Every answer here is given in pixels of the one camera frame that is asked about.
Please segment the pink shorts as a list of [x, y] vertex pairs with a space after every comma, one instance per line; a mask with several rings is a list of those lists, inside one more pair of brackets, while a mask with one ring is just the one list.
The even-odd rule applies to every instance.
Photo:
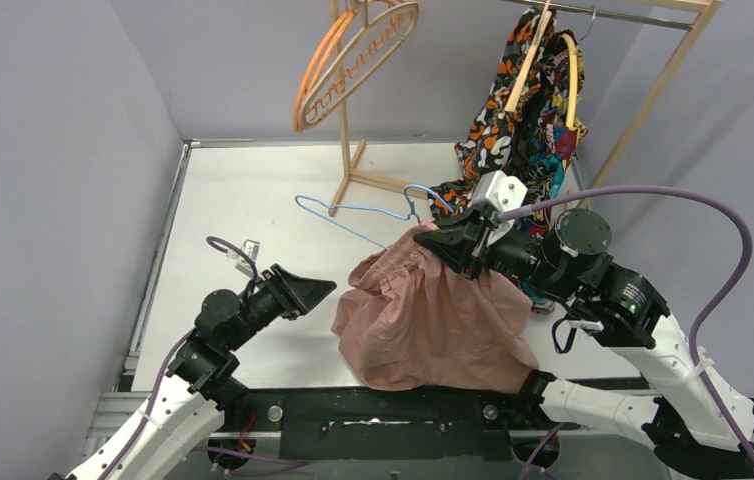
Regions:
[[374, 390], [514, 394], [539, 367], [523, 337], [532, 302], [504, 276], [470, 280], [414, 241], [435, 228], [410, 228], [350, 272], [331, 327], [338, 350]]

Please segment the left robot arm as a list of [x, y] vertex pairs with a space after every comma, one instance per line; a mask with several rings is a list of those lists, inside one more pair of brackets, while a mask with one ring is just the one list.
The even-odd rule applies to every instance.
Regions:
[[219, 289], [165, 355], [148, 397], [68, 479], [163, 479], [202, 440], [248, 416], [236, 350], [273, 321], [314, 310], [337, 285], [274, 264], [241, 293]]

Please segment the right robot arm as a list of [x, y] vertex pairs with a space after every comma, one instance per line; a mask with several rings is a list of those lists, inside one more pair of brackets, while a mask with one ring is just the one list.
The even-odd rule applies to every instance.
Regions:
[[614, 262], [607, 251], [612, 231], [600, 215], [569, 209], [541, 238], [513, 230], [490, 241], [493, 218], [487, 208], [469, 211], [414, 239], [457, 273], [497, 273], [560, 303], [571, 328], [627, 360], [654, 390], [616, 394], [534, 370], [515, 400], [521, 422], [617, 434], [693, 479], [754, 477], [754, 399], [690, 347], [645, 277]]

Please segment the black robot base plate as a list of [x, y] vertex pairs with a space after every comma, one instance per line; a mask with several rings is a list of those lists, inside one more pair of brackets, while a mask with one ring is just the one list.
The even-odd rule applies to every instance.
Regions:
[[364, 387], [253, 389], [225, 414], [209, 445], [274, 445], [287, 460], [507, 461], [508, 434], [553, 427], [514, 394], [419, 387], [389, 392]]

